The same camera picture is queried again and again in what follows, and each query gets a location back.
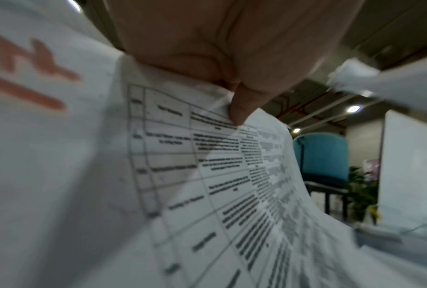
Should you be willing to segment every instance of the finger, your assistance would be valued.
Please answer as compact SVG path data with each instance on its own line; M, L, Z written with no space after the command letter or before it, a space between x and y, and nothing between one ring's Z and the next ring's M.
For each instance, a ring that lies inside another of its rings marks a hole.
M232 122L236 126L242 125L248 116L275 96L274 93L255 91L241 83L237 87L229 107Z

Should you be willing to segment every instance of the blue chair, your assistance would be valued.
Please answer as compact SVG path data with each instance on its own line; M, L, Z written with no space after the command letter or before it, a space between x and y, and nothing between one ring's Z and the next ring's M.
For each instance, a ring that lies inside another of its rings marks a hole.
M348 182L348 141L332 133L296 137L294 152L304 181L343 188Z

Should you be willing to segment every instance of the document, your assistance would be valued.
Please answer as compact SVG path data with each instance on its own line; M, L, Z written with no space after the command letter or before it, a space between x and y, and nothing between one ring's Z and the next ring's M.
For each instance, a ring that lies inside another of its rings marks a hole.
M0 288L420 287L311 201L286 126L0 10Z

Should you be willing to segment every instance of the dark ceiling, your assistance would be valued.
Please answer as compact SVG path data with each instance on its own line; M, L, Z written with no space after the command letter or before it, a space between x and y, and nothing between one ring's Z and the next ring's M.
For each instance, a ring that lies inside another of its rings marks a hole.
M123 47L115 33L102 0L80 0L86 15L117 48ZM367 0L361 12L342 40L335 57L341 64L343 51L368 57L381 70L406 64L427 56L427 0ZM327 92L325 82L306 79L283 93L263 107L284 123L291 123L312 113L333 101L344 97L342 93ZM297 125L304 127L320 119L337 115L353 104L364 104L371 99L356 96L323 113L316 118ZM361 113L349 115L329 122L328 125L312 131L343 133L345 127L362 121L382 117L389 109L405 112L404 107L381 102L364 109Z

